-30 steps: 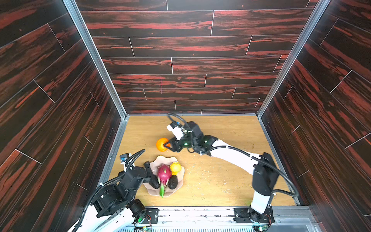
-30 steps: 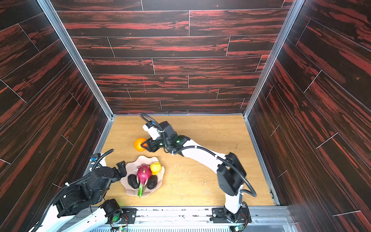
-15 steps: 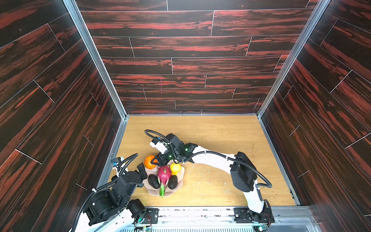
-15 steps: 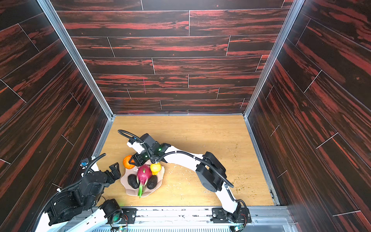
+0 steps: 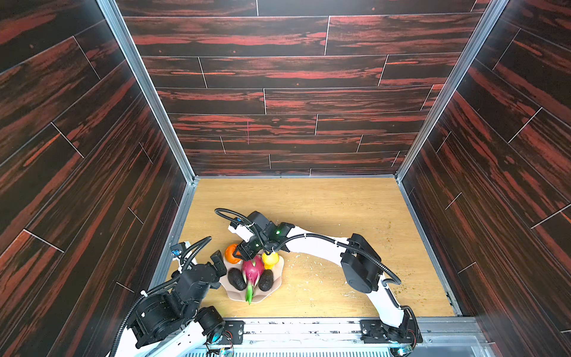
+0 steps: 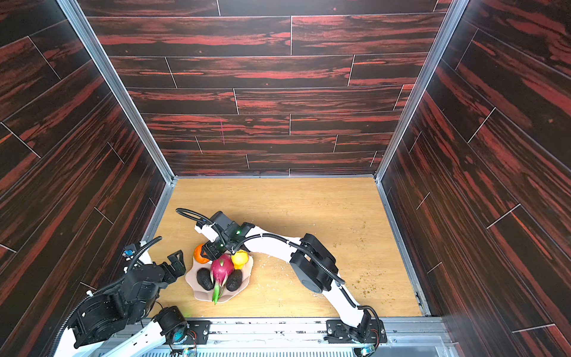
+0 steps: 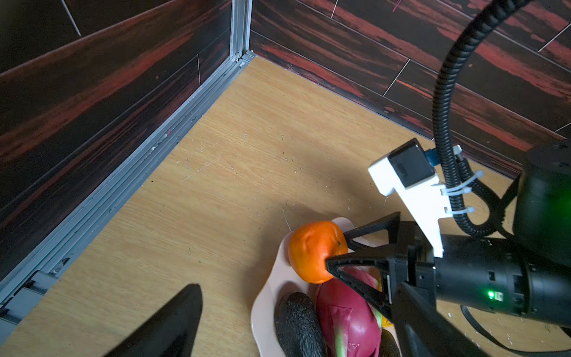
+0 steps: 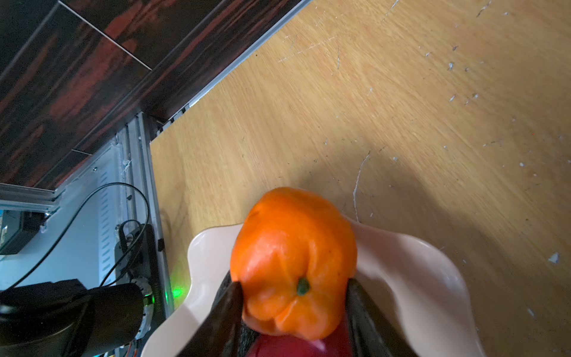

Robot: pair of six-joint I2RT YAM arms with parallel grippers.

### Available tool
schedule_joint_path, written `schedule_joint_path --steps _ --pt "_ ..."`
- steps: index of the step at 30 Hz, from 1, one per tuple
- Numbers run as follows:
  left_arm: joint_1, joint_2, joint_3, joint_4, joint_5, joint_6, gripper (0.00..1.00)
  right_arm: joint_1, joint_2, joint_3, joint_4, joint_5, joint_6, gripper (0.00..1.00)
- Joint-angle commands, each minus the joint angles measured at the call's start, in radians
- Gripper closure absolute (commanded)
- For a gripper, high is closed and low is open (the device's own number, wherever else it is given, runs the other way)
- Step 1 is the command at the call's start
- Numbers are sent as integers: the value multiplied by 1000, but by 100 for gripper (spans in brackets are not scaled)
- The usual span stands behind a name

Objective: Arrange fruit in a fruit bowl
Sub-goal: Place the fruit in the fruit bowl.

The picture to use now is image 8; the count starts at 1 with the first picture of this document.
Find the red dragon fruit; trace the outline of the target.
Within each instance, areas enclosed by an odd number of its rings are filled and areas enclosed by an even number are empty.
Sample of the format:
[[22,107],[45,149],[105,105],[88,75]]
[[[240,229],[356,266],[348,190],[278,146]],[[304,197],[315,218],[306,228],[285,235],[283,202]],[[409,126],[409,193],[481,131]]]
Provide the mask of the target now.
[[292,335],[271,336],[262,334],[250,347],[246,356],[352,356],[347,315],[346,313],[343,314],[337,328],[324,339],[307,341]]

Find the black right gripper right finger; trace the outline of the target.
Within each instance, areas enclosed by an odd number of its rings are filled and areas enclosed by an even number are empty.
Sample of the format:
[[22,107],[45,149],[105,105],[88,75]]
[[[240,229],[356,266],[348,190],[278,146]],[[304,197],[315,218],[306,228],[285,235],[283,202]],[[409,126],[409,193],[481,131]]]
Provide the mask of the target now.
[[353,356],[417,357],[355,278],[348,281],[346,316]]

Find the orange mandarin fruit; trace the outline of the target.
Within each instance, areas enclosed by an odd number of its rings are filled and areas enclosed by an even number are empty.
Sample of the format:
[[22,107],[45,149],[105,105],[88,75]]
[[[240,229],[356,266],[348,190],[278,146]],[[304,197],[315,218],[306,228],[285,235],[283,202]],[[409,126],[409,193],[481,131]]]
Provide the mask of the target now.
[[333,203],[293,187],[265,193],[230,258],[244,297],[242,320],[270,336],[324,339],[343,319],[357,258],[351,225]]

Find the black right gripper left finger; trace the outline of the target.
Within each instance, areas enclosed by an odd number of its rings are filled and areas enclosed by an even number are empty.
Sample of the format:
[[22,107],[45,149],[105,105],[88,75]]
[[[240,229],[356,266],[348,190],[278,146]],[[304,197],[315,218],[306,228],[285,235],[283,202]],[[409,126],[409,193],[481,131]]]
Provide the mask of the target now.
[[240,356],[242,308],[242,287],[228,272],[209,315],[176,356]]

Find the dark avocado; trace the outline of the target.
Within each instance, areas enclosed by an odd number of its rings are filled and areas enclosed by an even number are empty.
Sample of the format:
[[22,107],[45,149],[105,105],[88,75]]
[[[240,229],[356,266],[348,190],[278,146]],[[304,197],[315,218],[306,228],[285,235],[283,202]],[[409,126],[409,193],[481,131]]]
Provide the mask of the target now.
[[217,312],[213,323],[214,347],[221,350],[220,356],[246,356],[260,333],[246,325],[238,317],[238,299],[232,288],[230,272],[224,277],[214,300],[212,310]]

